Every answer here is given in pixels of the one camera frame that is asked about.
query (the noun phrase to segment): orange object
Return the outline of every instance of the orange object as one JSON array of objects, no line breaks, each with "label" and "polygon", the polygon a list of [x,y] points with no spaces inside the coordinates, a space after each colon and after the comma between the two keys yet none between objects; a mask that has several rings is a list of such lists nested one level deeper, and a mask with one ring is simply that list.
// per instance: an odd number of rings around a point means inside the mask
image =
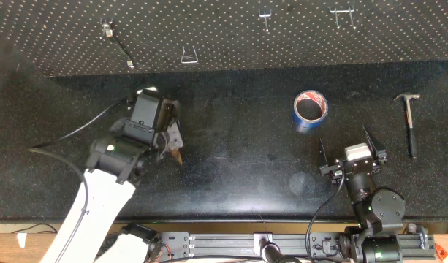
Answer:
[{"label": "orange object", "polygon": [[443,263],[448,263],[448,252],[444,250],[440,245],[435,244],[435,250],[436,254],[438,255],[438,258],[442,260]]}]

